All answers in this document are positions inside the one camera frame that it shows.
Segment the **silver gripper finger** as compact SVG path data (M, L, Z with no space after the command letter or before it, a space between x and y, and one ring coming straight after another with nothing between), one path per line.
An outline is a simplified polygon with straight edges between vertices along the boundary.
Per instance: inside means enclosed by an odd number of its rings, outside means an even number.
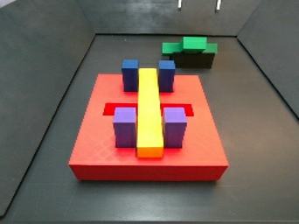
M183 0L178 0L178 11L183 9Z
M220 11L222 0L216 0L215 12Z

